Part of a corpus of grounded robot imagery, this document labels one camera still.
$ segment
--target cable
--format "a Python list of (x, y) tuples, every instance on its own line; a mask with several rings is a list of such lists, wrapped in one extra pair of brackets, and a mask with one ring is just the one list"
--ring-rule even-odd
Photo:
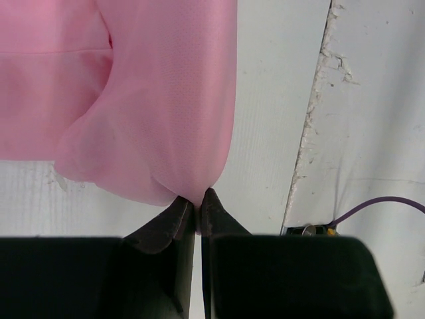
[(418, 202), (415, 202), (411, 199), (407, 199), (407, 198), (404, 198), (404, 197), (384, 196), (384, 197), (377, 197), (377, 198), (365, 201), (364, 203), (354, 207), (352, 210), (348, 211), (347, 213), (345, 213), (341, 217), (336, 218), (336, 220), (334, 220), (330, 224), (328, 224), (327, 227), (335, 227), (336, 225), (343, 222), (347, 218), (353, 216), (355, 213), (362, 210), (363, 208), (366, 208), (366, 207), (373, 205), (373, 204), (376, 204), (376, 203), (382, 203), (383, 201), (395, 201), (397, 203), (406, 204), (406, 205), (412, 206), (412, 207), (420, 210), (421, 212), (423, 212), (425, 214), (425, 206), (419, 204)]

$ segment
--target pink garment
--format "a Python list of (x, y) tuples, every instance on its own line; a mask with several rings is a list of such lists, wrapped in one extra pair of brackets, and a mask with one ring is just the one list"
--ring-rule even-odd
[(232, 135), (236, 0), (0, 1), (0, 158), (197, 205)]

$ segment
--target pink shirt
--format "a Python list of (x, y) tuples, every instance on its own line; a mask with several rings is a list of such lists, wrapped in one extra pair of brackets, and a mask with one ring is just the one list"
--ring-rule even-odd
[(197, 205), (232, 135), (236, 0), (1, 0), (0, 159)]

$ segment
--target white wall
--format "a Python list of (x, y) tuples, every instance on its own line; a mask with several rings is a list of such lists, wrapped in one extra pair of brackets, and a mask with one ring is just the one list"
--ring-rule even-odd
[[(382, 195), (425, 203), (425, 1), (333, 2), (287, 227)], [(399, 318), (423, 318), (425, 216), (397, 203), (338, 228), (375, 255)]]
[[(278, 234), (329, 0), (240, 0), (234, 138), (216, 190), (253, 233)], [(162, 208), (55, 174), (0, 162), (0, 235), (126, 235)], [(191, 318), (203, 317), (199, 251)]]

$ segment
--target peeling paint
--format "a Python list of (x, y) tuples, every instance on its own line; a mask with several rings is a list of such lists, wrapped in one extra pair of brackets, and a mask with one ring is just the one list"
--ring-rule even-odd
[(66, 183), (65, 178), (63, 178), (63, 176), (59, 175), (56, 171), (54, 171), (54, 178), (58, 182), (61, 190), (63, 190), (66, 193), (68, 191), (68, 184)]
[(300, 179), (306, 177), (300, 175), (302, 171), (302, 166), (305, 164), (305, 162), (311, 164), (314, 160), (314, 158), (311, 158), (308, 161), (303, 161), (304, 157), (306, 156), (306, 151), (311, 150), (311, 148), (306, 147), (308, 144), (310, 144), (306, 137), (310, 135), (311, 131), (314, 132), (314, 134), (319, 135), (319, 132), (314, 128), (313, 125), (313, 113), (315, 111), (315, 107), (321, 102), (321, 91), (323, 87), (329, 84), (327, 81), (327, 69), (333, 68), (335, 70), (338, 70), (343, 75), (343, 82), (360, 85), (358, 82), (355, 82), (353, 80), (353, 75), (351, 69), (349, 68), (347, 59), (341, 54), (337, 54), (329, 50), (329, 44), (333, 39), (332, 32), (335, 28), (336, 20), (338, 20), (338, 18), (340, 17), (340, 12), (342, 10), (345, 10), (344, 6), (337, 2), (338, 1), (332, 0), (328, 11), (327, 22), (319, 52), (319, 58), (316, 66), (313, 86), (311, 89), (309, 105), (307, 107), (307, 113), (305, 115), (304, 128), (297, 154), (296, 166), (294, 169), (294, 175), (292, 177), (288, 201), (286, 203), (285, 218), (287, 212), (290, 211), (292, 208), (294, 202), (294, 194), (297, 191), (297, 182)]

